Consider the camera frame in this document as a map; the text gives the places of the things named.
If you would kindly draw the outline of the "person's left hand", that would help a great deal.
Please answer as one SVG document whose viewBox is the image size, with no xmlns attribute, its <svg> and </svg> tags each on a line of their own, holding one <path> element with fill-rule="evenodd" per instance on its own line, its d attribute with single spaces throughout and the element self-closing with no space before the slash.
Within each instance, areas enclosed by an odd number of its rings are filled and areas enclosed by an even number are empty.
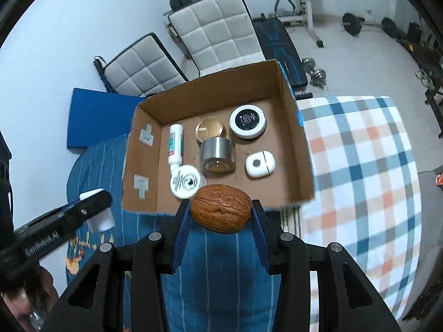
<svg viewBox="0 0 443 332">
<path fill-rule="evenodd" d="M 58 292 L 53 285 L 53 276 L 42 266 L 38 266 L 36 272 L 40 277 L 40 290 L 43 291 L 41 300 L 46 310 L 50 311 L 59 299 Z M 35 309 L 35 303 L 26 291 L 19 289 L 16 292 L 4 293 L 1 297 L 24 331 L 35 331 L 29 319 L 30 314 Z"/>
</svg>

